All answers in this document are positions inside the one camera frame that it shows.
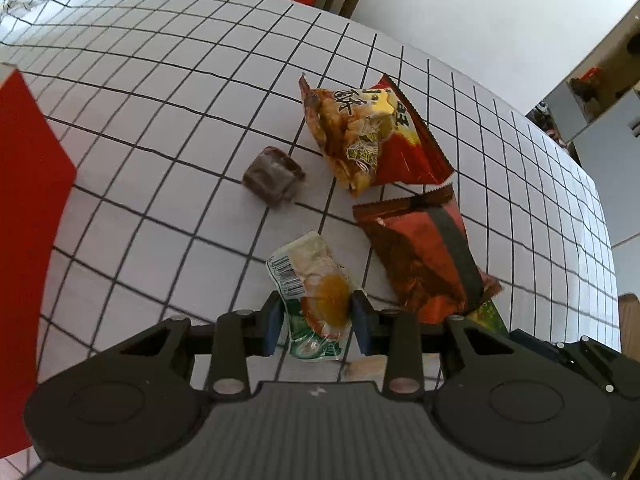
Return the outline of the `beige sausage stick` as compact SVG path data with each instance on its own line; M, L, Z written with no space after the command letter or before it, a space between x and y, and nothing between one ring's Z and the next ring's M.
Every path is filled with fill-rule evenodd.
M374 382L379 389L382 389L386 364L386 356L363 356L345 365L341 381Z

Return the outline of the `egg picture snack packet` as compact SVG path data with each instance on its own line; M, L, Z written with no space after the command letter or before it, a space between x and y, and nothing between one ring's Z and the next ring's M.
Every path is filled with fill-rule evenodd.
M350 330L355 286L324 238L311 231L277 249L266 267L285 305L292 356L338 360Z

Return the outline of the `green snack packet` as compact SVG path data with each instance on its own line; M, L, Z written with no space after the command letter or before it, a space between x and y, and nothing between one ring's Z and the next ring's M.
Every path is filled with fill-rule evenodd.
M509 335L506 324L504 324L497 307L491 299L485 301L484 304L470 312L465 318L501 336Z

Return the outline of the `dark red snack packet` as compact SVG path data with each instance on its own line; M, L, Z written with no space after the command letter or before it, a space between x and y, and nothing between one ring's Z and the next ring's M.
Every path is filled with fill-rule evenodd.
M450 184L356 205L352 214L381 261L399 307L421 323L465 316L501 292L498 280L476 264Z

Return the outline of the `red yellow chip bag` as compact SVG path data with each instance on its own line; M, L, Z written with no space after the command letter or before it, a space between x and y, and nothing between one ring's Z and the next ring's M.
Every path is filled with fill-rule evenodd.
M328 90L298 80L306 125L337 182L359 196L375 185L441 185L454 173L426 123L390 76L370 88Z

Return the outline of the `small brown candy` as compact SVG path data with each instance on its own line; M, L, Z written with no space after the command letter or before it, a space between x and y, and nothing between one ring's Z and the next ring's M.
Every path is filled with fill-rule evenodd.
M242 183L269 207L277 207L294 198L305 178L305 171L292 157L267 146L247 167Z

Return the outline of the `checkered white tablecloth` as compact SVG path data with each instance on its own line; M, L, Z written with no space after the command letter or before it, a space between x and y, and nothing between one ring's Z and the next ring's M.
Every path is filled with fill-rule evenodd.
M512 341L588 336L620 352L610 238L593 180L487 90L379 32L288 0L16 0L16 67L76 178L53 243L23 411L35 479L611 479L591 463L605 395ZM298 80L398 85L454 173L335 179ZM267 146L306 174L269 207L242 177ZM352 207L450 184L508 336L402 310ZM375 310L397 309L383 388L362 358L246 356L237 310L314 231Z

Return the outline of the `red and white cardboard box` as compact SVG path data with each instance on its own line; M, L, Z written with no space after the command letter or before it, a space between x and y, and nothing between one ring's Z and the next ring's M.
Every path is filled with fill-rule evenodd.
M28 448L44 284L76 167L20 71L1 65L1 456Z

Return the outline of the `grey white wardrobe cabinet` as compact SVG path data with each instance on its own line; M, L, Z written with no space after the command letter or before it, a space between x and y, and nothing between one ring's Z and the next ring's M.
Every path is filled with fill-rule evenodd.
M546 96L553 135L596 184L621 295L639 293L639 7Z

